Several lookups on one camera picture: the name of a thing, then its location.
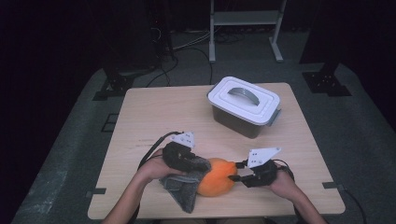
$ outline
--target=storage box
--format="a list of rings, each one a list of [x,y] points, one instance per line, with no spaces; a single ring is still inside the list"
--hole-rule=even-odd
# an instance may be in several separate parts
[[[236,77],[225,77],[207,94],[213,117],[248,138],[271,126],[279,114],[279,96]]]

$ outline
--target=gray cloth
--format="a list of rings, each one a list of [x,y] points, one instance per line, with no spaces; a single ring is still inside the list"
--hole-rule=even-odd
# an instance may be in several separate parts
[[[209,160],[196,157],[191,161],[197,164],[204,164],[208,168],[207,171],[191,171],[187,175],[169,175],[160,179],[163,187],[168,190],[181,209],[186,213],[192,213],[194,210],[198,185],[211,169]]]

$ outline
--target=white metal stand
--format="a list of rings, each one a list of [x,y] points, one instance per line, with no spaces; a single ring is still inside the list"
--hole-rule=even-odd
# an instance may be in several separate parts
[[[268,11],[221,11],[215,12],[215,0],[210,1],[210,40],[209,40],[209,61],[216,61],[215,50],[215,26],[217,25],[262,25],[274,24],[276,26],[274,36],[269,38],[271,47],[278,63],[283,62],[283,57],[277,46],[280,25],[287,0],[283,0],[279,10]]]

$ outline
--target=white lid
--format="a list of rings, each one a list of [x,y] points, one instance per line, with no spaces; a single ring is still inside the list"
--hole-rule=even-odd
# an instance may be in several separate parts
[[[210,103],[255,125],[268,123],[279,106],[279,96],[236,77],[225,77],[207,95]]]

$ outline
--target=person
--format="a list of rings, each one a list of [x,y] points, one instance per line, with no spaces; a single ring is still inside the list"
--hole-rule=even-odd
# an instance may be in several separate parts
[[[158,149],[150,159],[138,169],[125,191],[102,223],[128,223],[139,206],[144,189],[148,183],[154,179],[160,179],[168,175],[185,175],[185,173],[167,166],[161,157],[162,154],[163,150]],[[306,223],[327,223],[309,198],[285,171],[277,171],[276,180],[271,185],[261,188],[269,189],[275,195],[292,202]]]

